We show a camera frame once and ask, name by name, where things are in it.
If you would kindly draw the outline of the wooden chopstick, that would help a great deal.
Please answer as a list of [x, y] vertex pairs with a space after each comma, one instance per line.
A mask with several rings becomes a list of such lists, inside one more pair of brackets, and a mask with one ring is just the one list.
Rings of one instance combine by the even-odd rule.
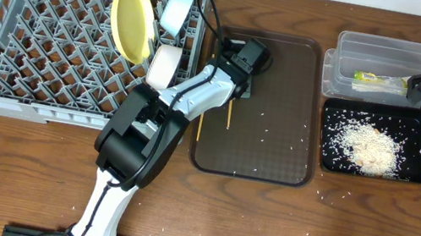
[[228, 112], [227, 112], [227, 126], [226, 129], [229, 129], [231, 126], [231, 117], [232, 117], [232, 108], [233, 108], [233, 100], [231, 100], [228, 105]]
[[200, 140], [200, 136], [201, 136], [201, 130], [202, 130], [202, 125], [203, 125], [203, 120], [204, 120], [204, 113], [200, 114], [200, 119], [199, 119], [199, 124], [198, 124], [198, 129], [197, 129], [197, 135], [196, 135], [196, 140], [198, 141]]

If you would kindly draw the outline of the green white snack wrapper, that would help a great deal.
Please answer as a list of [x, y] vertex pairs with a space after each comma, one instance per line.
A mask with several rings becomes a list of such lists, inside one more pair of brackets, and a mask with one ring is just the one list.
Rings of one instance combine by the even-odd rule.
[[377, 75], [373, 73], [363, 72], [363, 71], [354, 71], [354, 79], [367, 81], [368, 83], [377, 84], [377, 85], [387, 85], [392, 87], [397, 87], [400, 89], [407, 89], [407, 79], [403, 77], [388, 77], [383, 75]]

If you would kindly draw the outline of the white bowl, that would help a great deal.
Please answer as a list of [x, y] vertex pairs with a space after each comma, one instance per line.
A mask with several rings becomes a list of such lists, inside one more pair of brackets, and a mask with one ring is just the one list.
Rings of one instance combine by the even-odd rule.
[[161, 45], [157, 50], [150, 69], [145, 76], [146, 83], [155, 90], [166, 89], [177, 71], [182, 57], [181, 47]]

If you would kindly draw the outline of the light blue bowl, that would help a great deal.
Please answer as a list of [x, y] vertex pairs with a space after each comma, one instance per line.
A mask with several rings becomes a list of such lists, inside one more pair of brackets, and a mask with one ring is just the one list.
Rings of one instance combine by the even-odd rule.
[[161, 27], [172, 36], [178, 35], [193, 2], [194, 0], [168, 0], [160, 18]]

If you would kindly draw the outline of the yellow plate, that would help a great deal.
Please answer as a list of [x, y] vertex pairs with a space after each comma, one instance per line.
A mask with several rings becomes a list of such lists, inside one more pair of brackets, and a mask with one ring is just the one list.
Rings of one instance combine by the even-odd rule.
[[150, 0], [112, 1], [112, 38], [119, 53], [133, 64], [142, 64], [150, 56], [154, 18]]

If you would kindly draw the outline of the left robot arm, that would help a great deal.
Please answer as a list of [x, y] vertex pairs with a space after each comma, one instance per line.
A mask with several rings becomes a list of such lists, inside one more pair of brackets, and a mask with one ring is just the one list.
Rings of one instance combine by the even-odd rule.
[[117, 236], [118, 223], [138, 189], [168, 163], [190, 122], [241, 97], [251, 78], [271, 65], [257, 39], [226, 39], [200, 73], [175, 86], [141, 84], [112, 115], [95, 141], [94, 191], [65, 236]]

